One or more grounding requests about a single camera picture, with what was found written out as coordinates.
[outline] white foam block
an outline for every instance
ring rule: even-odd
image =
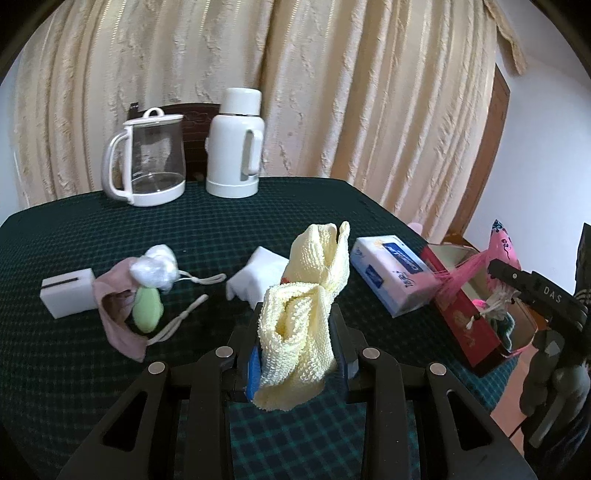
[[[64,273],[41,282],[39,298],[54,318],[96,308],[92,294],[95,275],[91,268]]]

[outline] dark fabric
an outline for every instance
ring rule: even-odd
[[[225,286],[177,284],[162,295],[163,326],[206,292],[211,298],[168,341],[148,347],[143,364],[108,344],[97,311],[55,320],[39,299],[41,280],[92,267],[96,276],[116,262],[167,244],[182,270],[198,277],[242,268],[262,245],[285,257],[311,223],[351,224],[359,236],[398,235],[420,252],[425,241],[345,182],[261,179],[259,193],[220,199],[189,183],[178,200],[136,208],[89,193],[11,216],[0,228],[0,413],[14,442],[42,479],[55,478],[117,397],[152,361],[196,361],[223,345],[248,303],[225,300]],[[354,269],[337,302],[347,324],[398,361],[446,364],[489,410],[497,404],[516,360],[479,379],[442,317],[427,306],[393,319]],[[347,406],[330,387],[289,413],[232,406],[236,478],[357,478],[364,407]]]
[[[548,434],[539,448],[524,442],[524,456],[538,480],[591,478],[591,395],[581,412],[561,432]]]

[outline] mask ear loop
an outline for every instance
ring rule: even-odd
[[[189,316],[189,313],[191,313],[194,309],[199,307],[208,298],[208,295],[201,295],[197,300],[195,300],[191,305],[189,305],[187,310],[173,318],[167,326],[165,326],[162,330],[158,332],[157,335],[153,336],[150,340],[148,340],[148,345],[153,345],[158,342],[164,342],[171,338],[174,335],[174,332],[178,330],[178,327],[181,326],[181,322]]]
[[[201,285],[212,285],[214,283],[220,283],[221,281],[226,280],[225,273],[219,273],[218,275],[214,275],[213,277],[208,278],[197,278],[192,276],[189,272],[185,272],[184,270],[179,270],[178,273],[180,273],[181,275],[185,275],[185,277],[179,278],[177,281],[190,280],[193,283],[199,283]]]

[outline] white wall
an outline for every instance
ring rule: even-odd
[[[0,85],[0,225],[19,210],[14,150],[11,144],[14,85],[20,56]]]
[[[524,270],[574,291],[583,222],[591,223],[591,79],[560,32],[530,0],[497,0],[529,62],[514,73],[497,63],[511,90],[491,176],[465,238],[488,245],[492,222],[507,228]]]

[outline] wooden chair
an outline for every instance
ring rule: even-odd
[[[160,107],[164,113],[184,115],[182,122],[183,144],[187,181],[204,180],[207,176],[207,152],[205,139],[209,134],[209,125],[220,109],[218,103],[178,103]],[[127,119],[138,118],[144,112],[139,111],[139,104],[132,103]]]

